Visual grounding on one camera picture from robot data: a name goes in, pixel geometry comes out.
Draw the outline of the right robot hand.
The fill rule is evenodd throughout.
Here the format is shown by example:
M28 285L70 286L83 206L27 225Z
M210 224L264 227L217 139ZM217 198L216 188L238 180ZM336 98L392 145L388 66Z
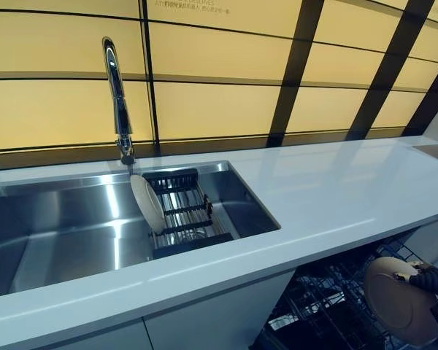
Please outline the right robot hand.
M394 272L393 277L438 297L438 267L420 260L409 262L409 265L416 270L416 274ZM438 323L438 303L431 308L431 313Z

